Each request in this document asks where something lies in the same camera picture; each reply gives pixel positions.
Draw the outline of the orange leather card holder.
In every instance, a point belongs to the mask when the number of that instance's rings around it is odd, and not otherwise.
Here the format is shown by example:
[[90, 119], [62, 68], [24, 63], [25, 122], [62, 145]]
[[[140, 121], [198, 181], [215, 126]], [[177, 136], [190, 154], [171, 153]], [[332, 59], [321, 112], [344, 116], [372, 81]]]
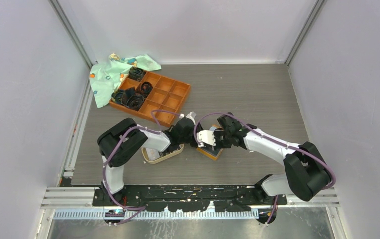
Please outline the orange leather card holder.
[[[219, 129], [219, 127], [213, 124], [209, 130], [215, 131], [216, 129]], [[198, 147], [196, 150], [199, 153], [203, 154], [204, 156], [212, 159], [213, 161], [216, 161], [220, 157], [223, 151], [223, 149], [215, 149], [214, 147], [211, 147], [211, 146], [202, 147], [202, 148]]]

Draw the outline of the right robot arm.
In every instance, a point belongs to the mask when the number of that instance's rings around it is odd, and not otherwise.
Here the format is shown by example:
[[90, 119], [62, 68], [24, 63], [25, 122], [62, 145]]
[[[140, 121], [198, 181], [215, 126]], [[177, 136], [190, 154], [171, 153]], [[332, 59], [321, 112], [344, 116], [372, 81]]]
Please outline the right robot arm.
[[217, 121], [221, 129], [214, 133], [216, 147], [236, 146], [254, 151], [284, 168], [284, 174], [265, 176], [256, 183], [255, 197], [260, 204], [266, 205], [283, 194], [310, 201], [321, 190], [334, 186], [335, 175], [313, 143], [294, 144], [278, 139], [240, 122], [231, 112], [221, 115]]

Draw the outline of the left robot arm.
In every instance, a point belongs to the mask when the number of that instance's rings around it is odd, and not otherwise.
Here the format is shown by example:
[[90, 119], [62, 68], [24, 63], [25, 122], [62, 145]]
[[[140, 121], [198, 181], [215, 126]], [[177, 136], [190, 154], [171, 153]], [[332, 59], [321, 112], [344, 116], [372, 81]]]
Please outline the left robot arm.
[[113, 206], [124, 199], [124, 165], [141, 149], [146, 160], [157, 163], [181, 153], [185, 144], [197, 147], [193, 130], [203, 130], [193, 119], [184, 117], [164, 131], [150, 130], [126, 118], [97, 140], [104, 161], [104, 198]]

